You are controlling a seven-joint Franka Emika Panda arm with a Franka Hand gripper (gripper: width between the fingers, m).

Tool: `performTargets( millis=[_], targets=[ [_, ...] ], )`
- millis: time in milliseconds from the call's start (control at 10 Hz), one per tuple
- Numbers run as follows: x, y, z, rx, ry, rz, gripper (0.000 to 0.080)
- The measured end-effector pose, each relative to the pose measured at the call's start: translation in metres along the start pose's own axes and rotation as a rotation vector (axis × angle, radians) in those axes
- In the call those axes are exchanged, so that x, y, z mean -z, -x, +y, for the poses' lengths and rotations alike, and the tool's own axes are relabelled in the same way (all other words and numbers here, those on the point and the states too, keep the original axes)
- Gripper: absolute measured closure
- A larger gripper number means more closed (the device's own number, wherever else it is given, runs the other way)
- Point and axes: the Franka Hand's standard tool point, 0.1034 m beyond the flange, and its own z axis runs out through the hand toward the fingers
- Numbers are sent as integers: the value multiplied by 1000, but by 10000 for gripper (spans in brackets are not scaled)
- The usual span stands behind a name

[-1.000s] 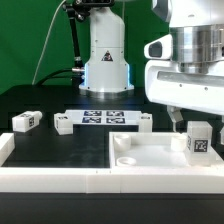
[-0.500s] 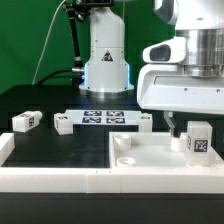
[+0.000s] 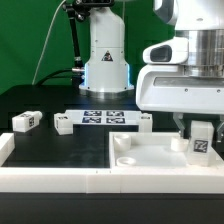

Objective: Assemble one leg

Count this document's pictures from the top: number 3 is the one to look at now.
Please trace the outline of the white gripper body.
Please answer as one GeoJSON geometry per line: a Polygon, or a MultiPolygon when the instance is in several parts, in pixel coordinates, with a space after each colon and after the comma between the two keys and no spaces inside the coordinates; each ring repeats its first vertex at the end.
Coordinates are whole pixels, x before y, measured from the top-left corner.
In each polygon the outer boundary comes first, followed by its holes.
{"type": "Polygon", "coordinates": [[[184,74],[189,41],[184,37],[152,45],[143,51],[136,104],[142,111],[224,114],[224,79],[184,74]]]}

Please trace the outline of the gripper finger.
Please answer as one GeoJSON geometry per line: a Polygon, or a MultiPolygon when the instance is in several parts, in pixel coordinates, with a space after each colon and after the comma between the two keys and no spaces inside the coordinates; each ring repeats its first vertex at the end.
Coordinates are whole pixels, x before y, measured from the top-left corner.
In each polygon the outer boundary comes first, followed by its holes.
{"type": "Polygon", "coordinates": [[[219,116],[219,124],[216,129],[216,141],[221,142],[224,136],[224,115],[219,116]]]}
{"type": "Polygon", "coordinates": [[[185,124],[184,124],[183,117],[184,115],[182,113],[179,113],[179,112],[173,113],[173,120],[179,129],[179,133],[181,137],[184,136],[184,132],[185,132],[185,124]]]}

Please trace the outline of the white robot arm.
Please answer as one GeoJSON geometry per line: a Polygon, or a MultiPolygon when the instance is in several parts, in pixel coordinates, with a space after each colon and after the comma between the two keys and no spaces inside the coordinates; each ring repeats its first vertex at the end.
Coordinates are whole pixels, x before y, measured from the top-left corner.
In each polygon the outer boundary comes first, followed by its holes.
{"type": "MultiPolygon", "coordinates": [[[[171,112],[179,129],[186,113],[220,117],[224,133],[224,0],[153,0],[153,11],[175,27],[172,39],[143,51],[136,104],[143,111],[171,112]]],[[[81,89],[95,96],[131,88],[124,60],[124,23],[110,9],[90,11],[91,56],[81,89]]]]}

